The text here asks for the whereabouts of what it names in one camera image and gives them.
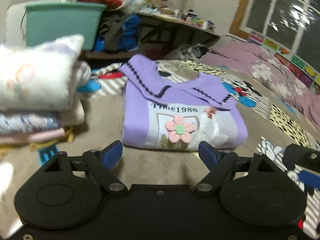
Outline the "pink floral quilt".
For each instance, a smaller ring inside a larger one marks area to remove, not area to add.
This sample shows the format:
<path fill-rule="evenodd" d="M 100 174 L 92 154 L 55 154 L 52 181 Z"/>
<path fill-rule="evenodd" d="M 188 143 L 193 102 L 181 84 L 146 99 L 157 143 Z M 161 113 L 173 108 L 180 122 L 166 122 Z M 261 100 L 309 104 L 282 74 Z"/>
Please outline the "pink floral quilt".
<path fill-rule="evenodd" d="M 208 66 L 224 66 L 252 77 L 319 127 L 319 95 L 310 91 L 266 49 L 252 43 L 228 42 L 201 57 Z"/>

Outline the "large dark window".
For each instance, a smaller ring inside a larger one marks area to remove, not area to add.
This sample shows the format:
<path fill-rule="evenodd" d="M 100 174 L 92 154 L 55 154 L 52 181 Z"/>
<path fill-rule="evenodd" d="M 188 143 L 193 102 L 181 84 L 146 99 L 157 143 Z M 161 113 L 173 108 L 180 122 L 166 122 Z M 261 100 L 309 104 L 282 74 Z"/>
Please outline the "large dark window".
<path fill-rule="evenodd" d="M 229 33 L 247 39 L 251 31 L 319 69 L 319 0 L 240 0 Z"/>

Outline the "dark low table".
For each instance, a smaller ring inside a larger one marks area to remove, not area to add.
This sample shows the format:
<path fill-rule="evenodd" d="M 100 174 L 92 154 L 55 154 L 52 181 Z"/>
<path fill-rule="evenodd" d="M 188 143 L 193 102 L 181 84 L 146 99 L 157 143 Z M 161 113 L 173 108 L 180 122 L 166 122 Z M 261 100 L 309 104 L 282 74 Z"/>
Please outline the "dark low table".
<path fill-rule="evenodd" d="M 136 54 L 145 55 L 153 45 L 160 46 L 161 54 L 165 55 L 182 44 L 211 44 L 220 38 L 214 30 L 204 30 L 174 17 L 144 12 L 138 12 L 137 15 L 142 26 L 140 47 L 137 50 L 115 53 L 85 51 L 82 55 L 90 60 L 116 61 L 131 58 Z"/>

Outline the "white folded clothes pile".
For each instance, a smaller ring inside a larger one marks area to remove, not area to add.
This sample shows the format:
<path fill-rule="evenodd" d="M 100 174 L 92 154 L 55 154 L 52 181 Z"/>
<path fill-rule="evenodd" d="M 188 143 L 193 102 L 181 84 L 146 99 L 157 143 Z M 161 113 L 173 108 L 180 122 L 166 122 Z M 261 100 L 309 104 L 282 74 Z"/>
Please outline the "white folded clothes pile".
<path fill-rule="evenodd" d="M 85 112 L 77 88 L 91 68 L 79 56 L 82 35 L 35 47 L 1 45 L 1 144 L 29 144 L 63 138 Z"/>

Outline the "purple sweatshirt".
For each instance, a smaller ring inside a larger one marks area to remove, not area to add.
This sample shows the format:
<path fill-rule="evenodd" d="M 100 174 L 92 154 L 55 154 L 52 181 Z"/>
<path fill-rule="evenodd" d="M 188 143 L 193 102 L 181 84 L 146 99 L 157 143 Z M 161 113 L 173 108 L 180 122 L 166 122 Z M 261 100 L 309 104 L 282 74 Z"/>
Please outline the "purple sweatshirt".
<path fill-rule="evenodd" d="M 119 67 L 127 77 L 123 143 L 137 148 L 193 151 L 201 141 L 215 148 L 236 148 L 248 131 L 236 100 L 215 76 L 174 82 L 159 65 L 135 55 Z"/>

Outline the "teal plastic storage bin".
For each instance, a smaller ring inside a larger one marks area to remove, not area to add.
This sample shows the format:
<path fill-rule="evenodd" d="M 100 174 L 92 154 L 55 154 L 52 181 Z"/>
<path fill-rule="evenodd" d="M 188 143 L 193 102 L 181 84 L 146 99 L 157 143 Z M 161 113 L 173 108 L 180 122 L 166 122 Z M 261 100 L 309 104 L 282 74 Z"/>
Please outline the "teal plastic storage bin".
<path fill-rule="evenodd" d="M 69 35 L 84 37 L 83 50 L 94 47 L 101 15 L 106 5 L 56 0 L 25 6 L 26 45 L 35 46 Z"/>

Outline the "colourful cartoon border strip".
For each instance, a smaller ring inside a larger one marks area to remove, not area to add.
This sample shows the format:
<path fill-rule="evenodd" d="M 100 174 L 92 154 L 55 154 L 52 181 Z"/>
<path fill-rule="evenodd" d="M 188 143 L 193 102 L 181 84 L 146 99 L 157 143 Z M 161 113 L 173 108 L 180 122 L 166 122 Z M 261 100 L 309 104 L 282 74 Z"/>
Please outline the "colourful cartoon border strip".
<path fill-rule="evenodd" d="M 255 43 L 266 49 L 288 68 L 295 77 L 300 79 L 308 89 L 319 94 L 319 71 L 315 70 L 296 54 L 293 54 L 291 50 L 256 31 L 250 32 L 247 42 Z"/>

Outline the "blue bag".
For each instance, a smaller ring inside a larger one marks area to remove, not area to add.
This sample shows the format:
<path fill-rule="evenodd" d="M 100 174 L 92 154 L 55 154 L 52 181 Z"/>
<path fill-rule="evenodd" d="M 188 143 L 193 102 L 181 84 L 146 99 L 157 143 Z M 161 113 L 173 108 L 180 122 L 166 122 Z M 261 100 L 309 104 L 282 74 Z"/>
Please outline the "blue bag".
<path fill-rule="evenodd" d="M 136 14 L 106 11 L 98 25 L 94 51 L 134 51 L 140 46 L 141 21 Z"/>

